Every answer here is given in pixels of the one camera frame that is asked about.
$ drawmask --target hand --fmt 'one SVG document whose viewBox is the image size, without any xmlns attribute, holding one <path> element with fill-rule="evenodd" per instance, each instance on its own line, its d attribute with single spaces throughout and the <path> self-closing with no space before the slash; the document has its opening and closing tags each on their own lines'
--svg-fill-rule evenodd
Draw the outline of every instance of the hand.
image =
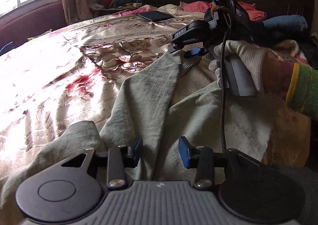
<svg viewBox="0 0 318 225">
<path fill-rule="evenodd" d="M 214 53 L 221 57 L 222 44 L 216 46 L 214 48 Z M 266 56 L 268 49 L 261 48 L 256 45 L 251 45 L 246 41 L 233 41 L 227 40 L 225 44 L 224 57 L 231 53 L 238 54 L 246 68 L 249 70 L 252 76 L 252 80 L 254 82 L 255 89 L 260 92 L 263 91 L 262 84 L 262 69 L 263 62 Z M 221 71 L 219 69 L 219 65 L 217 61 L 212 61 L 209 65 L 209 70 L 215 71 L 215 74 L 218 79 L 218 85 L 221 84 Z"/>
</svg>

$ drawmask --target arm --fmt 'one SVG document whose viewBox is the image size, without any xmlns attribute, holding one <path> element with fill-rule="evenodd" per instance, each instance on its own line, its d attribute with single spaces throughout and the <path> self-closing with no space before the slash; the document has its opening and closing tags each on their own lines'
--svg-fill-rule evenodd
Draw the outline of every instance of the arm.
<svg viewBox="0 0 318 225">
<path fill-rule="evenodd" d="M 318 120 L 318 71 L 266 56 L 262 81 L 265 90 L 279 95 L 291 109 Z"/>
</svg>

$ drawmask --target green cloth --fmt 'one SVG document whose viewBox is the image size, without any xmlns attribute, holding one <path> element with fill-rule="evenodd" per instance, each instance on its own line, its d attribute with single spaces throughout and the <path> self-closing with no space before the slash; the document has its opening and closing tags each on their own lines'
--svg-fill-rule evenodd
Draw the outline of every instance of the green cloth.
<svg viewBox="0 0 318 225">
<path fill-rule="evenodd" d="M 318 120 L 318 71 L 299 66 L 297 84 L 289 107 Z"/>
</svg>

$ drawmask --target metal screw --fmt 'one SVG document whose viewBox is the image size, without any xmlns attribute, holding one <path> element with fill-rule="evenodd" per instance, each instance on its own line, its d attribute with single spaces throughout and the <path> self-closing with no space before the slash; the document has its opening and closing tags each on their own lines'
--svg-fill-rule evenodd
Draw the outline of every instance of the metal screw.
<svg viewBox="0 0 318 225">
<path fill-rule="evenodd" d="M 113 179 L 109 182 L 111 187 L 122 187 L 125 184 L 125 181 L 122 179 Z"/>
<path fill-rule="evenodd" d="M 196 182 L 196 185 L 198 187 L 206 188 L 206 187 L 210 187 L 212 185 L 212 182 L 208 179 L 200 179 Z"/>
</svg>

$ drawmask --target tablet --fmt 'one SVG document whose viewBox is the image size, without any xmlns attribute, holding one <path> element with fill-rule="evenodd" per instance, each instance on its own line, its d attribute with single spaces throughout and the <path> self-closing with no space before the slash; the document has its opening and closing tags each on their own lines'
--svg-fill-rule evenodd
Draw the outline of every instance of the tablet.
<svg viewBox="0 0 318 225">
<path fill-rule="evenodd" d="M 159 11 L 152 11 L 152 12 L 146 12 L 146 13 L 138 13 L 138 16 L 145 18 L 149 21 L 161 21 L 161 20 L 166 20 L 166 19 L 171 19 L 174 18 L 173 16 L 162 13 Z"/>
</svg>

